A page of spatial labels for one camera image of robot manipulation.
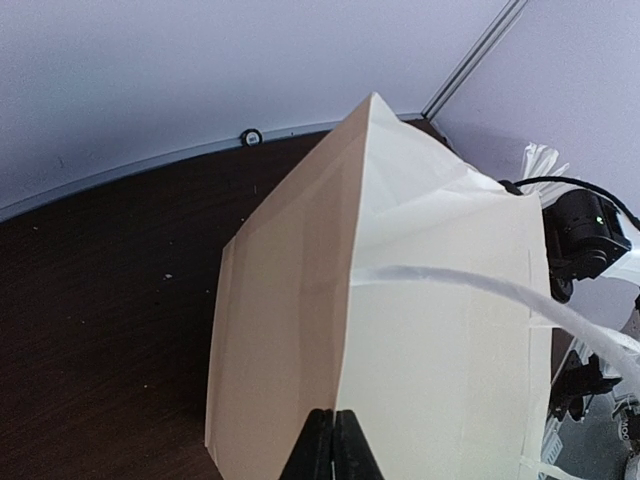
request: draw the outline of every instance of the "white wall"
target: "white wall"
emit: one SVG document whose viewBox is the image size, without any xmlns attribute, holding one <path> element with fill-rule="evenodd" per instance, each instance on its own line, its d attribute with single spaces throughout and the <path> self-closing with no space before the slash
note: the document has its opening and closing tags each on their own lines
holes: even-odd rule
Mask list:
<svg viewBox="0 0 640 480">
<path fill-rule="evenodd" d="M 419 112 L 506 0 L 6 0 L 0 210 L 156 155 Z"/>
<path fill-rule="evenodd" d="M 569 173 L 640 213 L 640 2 L 531 0 L 523 17 L 437 115 L 462 156 L 518 174 L 528 141 L 552 145 Z M 638 288 L 577 284 L 572 305 L 622 326 Z"/>
</svg>

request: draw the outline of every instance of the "paper bag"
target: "paper bag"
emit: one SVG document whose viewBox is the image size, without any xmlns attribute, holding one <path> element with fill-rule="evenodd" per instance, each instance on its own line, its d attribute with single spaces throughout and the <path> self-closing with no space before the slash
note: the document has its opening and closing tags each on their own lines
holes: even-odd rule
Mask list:
<svg viewBox="0 0 640 480">
<path fill-rule="evenodd" d="M 436 283 L 351 287 L 392 264 L 548 293 L 540 203 L 400 122 L 376 94 L 223 253 L 206 445 L 225 480 L 277 479 L 314 408 L 351 409 L 388 479 L 537 472 L 551 330 L 508 300 Z"/>
</svg>

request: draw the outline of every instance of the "wire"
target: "wire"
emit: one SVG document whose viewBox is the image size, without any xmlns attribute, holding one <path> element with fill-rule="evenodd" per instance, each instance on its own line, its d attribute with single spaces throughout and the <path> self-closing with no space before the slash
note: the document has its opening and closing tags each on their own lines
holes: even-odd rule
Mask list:
<svg viewBox="0 0 640 480">
<path fill-rule="evenodd" d="M 578 180 L 577 178 L 543 176 L 543 177 L 525 178 L 524 180 L 514 182 L 514 185 L 516 187 L 524 187 L 525 185 L 531 185 L 534 183 L 545 183 L 545 182 L 568 183 L 570 185 L 576 185 L 578 187 L 582 187 L 586 190 L 591 190 L 592 192 L 595 192 L 598 195 L 602 195 L 603 197 L 608 198 L 615 204 L 616 207 L 620 209 L 622 213 L 624 213 L 627 216 L 627 218 L 633 224 L 633 226 L 640 231 L 640 219 L 638 219 L 638 217 L 636 217 L 631 212 L 631 210 L 629 210 L 629 208 L 622 202 L 622 200 L 616 197 L 613 193 L 605 190 L 602 187 L 594 185 L 593 183 L 585 182 L 584 180 Z"/>
</svg>

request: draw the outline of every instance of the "metal strip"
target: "metal strip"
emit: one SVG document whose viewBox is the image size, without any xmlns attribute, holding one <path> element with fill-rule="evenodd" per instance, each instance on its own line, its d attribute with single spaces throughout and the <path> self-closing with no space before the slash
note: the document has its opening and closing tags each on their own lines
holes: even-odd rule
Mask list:
<svg viewBox="0 0 640 480">
<path fill-rule="evenodd" d="M 460 88 L 460 85 L 478 66 L 480 61 L 491 51 L 498 41 L 509 31 L 520 17 L 522 10 L 529 0 L 509 0 L 500 11 L 495 20 L 484 31 L 482 36 L 473 45 L 469 53 L 462 59 L 446 82 L 440 87 L 426 107 L 422 110 L 422 116 L 432 120 L 447 103 L 451 96 Z"/>
<path fill-rule="evenodd" d="M 409 113 L 398 115 L 398 118 L 403 121 L 421 120 L 422 116 L 419 113 Z M 326 122 L 315 123 L 311 125 L 302 125 L 293 128 L 283 128 L 279 130 L 272 130 L 263 134 L 264 141 L 280 140 L 284 138 L 291 138 L 300 135 L 307 135 L 309 133 L 324 132 L 327 130 L 333 130 L 340 122 Z M 142 173 L 154 168 L 163 167 L 171 163 L 186 160 L 188 158 L 197 157 L 199 155 L 206 155 L 209 153 L 219 152 L 221 150 L 228 150 L 230 148 L 237 148 L 242 146 L 239 138 L 230 138 L 227 140 L 219 140 L 217 142 L 207 143 L 199 145 L 197 147 L 185 148 L 184 150 L 178 150 L 177 152 L 167 153 L 159 155 L 157 157 L 147 158 L 146 160 L 140 160 L 133 163 L 128 163 L 120 167 L 100 172 L 95 175 L 81 178 L 74 182 L 70 182 L 59 187 L 52 188 L 46 192 L 39 193 L 24 200 L 20 200 L 16 203 L 7 205 L 0 208 L 0 223 L 8 220 L 12 217 L 22 215 L 30 210 L 34 210 L 38 207 L 42 207 L 48 203 L 60 200 L 61 198 L 74 195 L 84 190 L 103 185 L 105 183 L 118 180 L 120 178 Z"/>
</svg>

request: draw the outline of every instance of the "white bag handle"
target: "white bag handle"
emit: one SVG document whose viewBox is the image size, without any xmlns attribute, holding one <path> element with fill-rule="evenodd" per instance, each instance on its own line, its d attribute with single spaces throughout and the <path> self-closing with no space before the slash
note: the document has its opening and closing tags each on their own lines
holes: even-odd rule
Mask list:
<svg viewBox="0 0 640 480">
<path fill-rule="evenodd" d="M 531 308 L 582 340 L 594 353 L 622 375 L 636 397 L 640 398 L 640 368 L 625 350 L 627 348 L 634 353 L 640 352 L 640 344 L 624 334 L 594 325 L 570 308 L 530 288 L 476 273 L 432 267 L 391 265 L 356 269 L 351 274 L 352 286 L 428 280 L 468 285 Z M 523 458 L 521 463 L 531 468 L 538 468 L 540 473 L 555 476 L 558 480 L 580 480 L 562 472 L 557 467 L 544 466 L 530 459 Z"/>
</svg>

